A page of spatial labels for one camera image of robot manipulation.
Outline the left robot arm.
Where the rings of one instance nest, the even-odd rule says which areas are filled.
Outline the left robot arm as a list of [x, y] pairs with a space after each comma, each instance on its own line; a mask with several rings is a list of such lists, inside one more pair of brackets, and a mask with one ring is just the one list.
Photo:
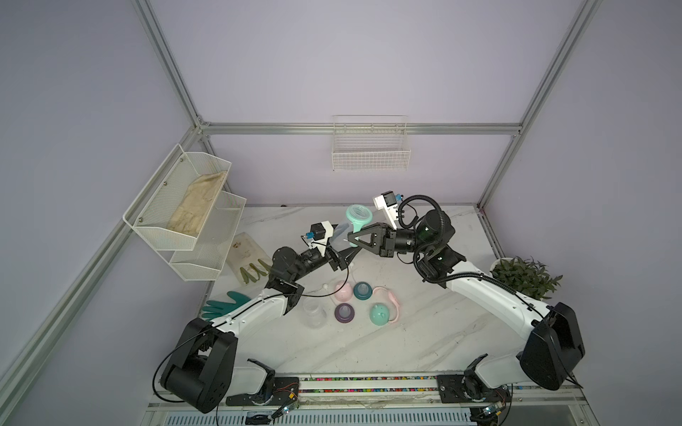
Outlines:
[[266, 287], [259, 296], [216, 319], [195, 318], [184, 328], [173, 351], [160, 363], [153, 377], [153, 392], [163, 387], [176, 398], [207, 414], [224, 399], [244, 397], [264, 405], [275, 394], [275, 370], [259, 360], [237, 362], [239, 342], [278, 320], [305, 296], [297, 280], [323, 266], [346, 270], [361, 251], [341, 252], [314, 245], [298, 254], [282, 247], [273, 254]]

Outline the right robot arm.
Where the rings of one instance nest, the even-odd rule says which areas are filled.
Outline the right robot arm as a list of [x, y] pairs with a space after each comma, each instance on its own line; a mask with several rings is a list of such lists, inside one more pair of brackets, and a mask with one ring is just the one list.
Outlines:
[[563, 303], [526, 296], [481, 271], [449, 245], [455, 229], [442, 207], [426, 195], [376, 197], [384, 223], [363, 225], [349, 243], [379, 257], [410, 254], [422, 282], [465, 296], [505, 323], [524, 346], [496, 358], [483, 354], [465, 369], [463, 387], [470, 399], [502, 385], [532, 382], [556, 391], [573, 383], [573, 370], [585, 349], [575, 311]]

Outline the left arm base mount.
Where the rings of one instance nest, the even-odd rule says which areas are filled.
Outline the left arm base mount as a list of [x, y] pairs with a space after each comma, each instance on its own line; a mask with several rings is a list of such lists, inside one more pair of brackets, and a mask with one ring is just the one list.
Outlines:
[[228, 388], [226, 406], [273, 406], [282, 404], [290, 392], [298, 394], [300, 379], [296, 376], [278, 376], [266, 364], [248, 359], [234, 368]]

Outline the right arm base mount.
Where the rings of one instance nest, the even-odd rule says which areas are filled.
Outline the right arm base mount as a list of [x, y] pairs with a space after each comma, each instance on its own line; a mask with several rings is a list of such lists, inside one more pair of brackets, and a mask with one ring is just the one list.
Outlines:
[[505, 404], [511, 397], [507, 385], [495, 389], [489, 388], [475, 374], [475, 368], [487, 357], [476, 358], [463, 372], [439, 374], [436, 376], [440, 402], [443, 404], [502, 402]]

